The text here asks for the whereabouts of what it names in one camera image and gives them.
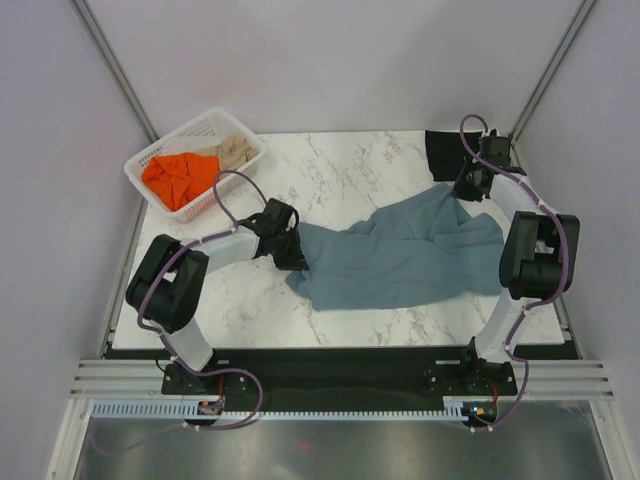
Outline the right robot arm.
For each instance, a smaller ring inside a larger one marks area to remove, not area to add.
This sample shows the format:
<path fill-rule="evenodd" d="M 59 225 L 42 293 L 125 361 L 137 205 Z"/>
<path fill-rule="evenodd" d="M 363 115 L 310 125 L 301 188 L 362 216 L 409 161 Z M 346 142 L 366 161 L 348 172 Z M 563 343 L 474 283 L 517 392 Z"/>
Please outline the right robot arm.
<path fill-rule="evenodd" d="M 502 292 L 487 324 L 469 345 L 474 359 L 457 371 L 460 386 L 477 394 L 494 381 L 490 364 L 515 359 L 515 347 L 532 311 L 555 302 L 570 287 L 580 221 L 549 207 L 526 173 L 511 165 L 507 137 L 487 131 L 477 150 L 465 135 L 461 140 L 468 156 L 454 183 L 454 195 L 471 202 L 490 199 L 510 220 L 499 259 Z"/>

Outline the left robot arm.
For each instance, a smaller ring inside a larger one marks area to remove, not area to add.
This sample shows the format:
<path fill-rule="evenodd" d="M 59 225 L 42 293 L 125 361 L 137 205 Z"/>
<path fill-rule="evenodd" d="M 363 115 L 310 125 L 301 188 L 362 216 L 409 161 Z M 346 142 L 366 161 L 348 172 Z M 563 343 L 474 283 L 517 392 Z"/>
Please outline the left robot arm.
<path fill-rule="evenodd" d="M 214 349 L 195 319 L 206 277 L 235 263 L 270 257 L 283 271 L 305 271 L 298 211 L 274 198 L 264 209 L 227 230 L 183 243 L 169 235 L 152 241 L 126 290 L 136 323 L 154 333 L 173 361 L 185 369 L 185 382 L 208 393 L 219 382 L 211 363 Z"/>

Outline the blue t shirt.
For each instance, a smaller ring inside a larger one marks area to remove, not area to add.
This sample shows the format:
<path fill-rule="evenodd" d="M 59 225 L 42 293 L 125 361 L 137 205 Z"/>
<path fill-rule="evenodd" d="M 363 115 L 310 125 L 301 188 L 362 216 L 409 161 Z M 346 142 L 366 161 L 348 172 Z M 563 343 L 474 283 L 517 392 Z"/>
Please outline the blue t shirt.
<path fill-rule="evenodd" d="M 316 311 L 409 308 L 502 290 L 502 229 L 486 213 L 470 215 L 445 184 L 345 230 L 303 223 L 299 234 L 309 268 L 286 283 Z"/>

